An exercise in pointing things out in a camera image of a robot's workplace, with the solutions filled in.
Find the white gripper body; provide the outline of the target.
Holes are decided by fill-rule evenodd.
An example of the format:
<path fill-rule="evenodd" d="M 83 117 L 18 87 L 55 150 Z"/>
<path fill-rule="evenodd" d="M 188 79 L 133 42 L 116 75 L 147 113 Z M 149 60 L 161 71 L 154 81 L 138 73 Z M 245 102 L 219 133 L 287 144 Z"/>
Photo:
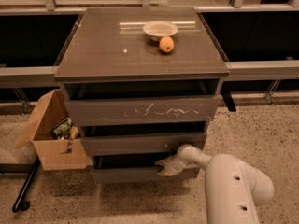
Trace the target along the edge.
<path fill-rule="evenodd" d="M 196 168 L 197 164 L 187 158 L 181 158 L 178 154 L 171 155 L 165 159 L 164 169 L 171 175 L 178 175 L 185 169 Z"/>

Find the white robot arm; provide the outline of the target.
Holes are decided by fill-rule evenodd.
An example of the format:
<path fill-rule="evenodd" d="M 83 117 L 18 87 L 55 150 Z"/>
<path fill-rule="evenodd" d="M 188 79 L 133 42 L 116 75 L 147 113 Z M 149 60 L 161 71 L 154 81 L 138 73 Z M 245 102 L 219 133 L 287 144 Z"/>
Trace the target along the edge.
<path fill-rule="evenodd" d="M 189 144 L 156 162 L 160 176 L 174 176 L 191 168 L 205 171 L 207 224 L 260 224 L 256 207 L 270 203 L 274 185 L 257 168 L 229 154 L 207 155 Z"/>

